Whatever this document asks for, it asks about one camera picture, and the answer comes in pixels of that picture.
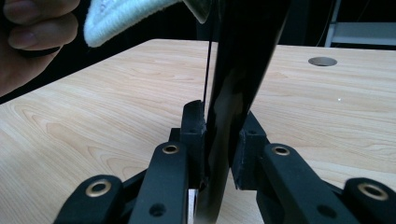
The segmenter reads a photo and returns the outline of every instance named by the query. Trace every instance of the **white cloth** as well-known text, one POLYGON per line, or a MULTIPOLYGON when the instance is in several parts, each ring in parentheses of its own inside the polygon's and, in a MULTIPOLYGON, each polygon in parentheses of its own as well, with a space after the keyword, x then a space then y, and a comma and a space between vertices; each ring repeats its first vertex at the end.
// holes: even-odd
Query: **white cloth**
POLYGON ((88 46, 96 48, 147 16, 182 0, 92 0, 84 25, 88 46))

